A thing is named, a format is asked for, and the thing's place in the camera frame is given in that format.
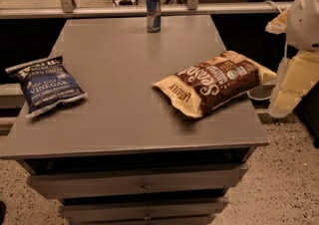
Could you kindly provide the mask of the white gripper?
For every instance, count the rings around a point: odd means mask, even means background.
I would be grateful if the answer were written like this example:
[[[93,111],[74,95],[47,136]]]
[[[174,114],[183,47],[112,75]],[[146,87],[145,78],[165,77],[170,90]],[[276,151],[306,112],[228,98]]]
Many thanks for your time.
[[[295,0],[289,10],[266,25],[265,31],[276,35],[286,32],[290,46],[305,50],[292,59],[284,57],[279,64],[268,112],[282,118],[292,113],[319,82],[319,0]]]

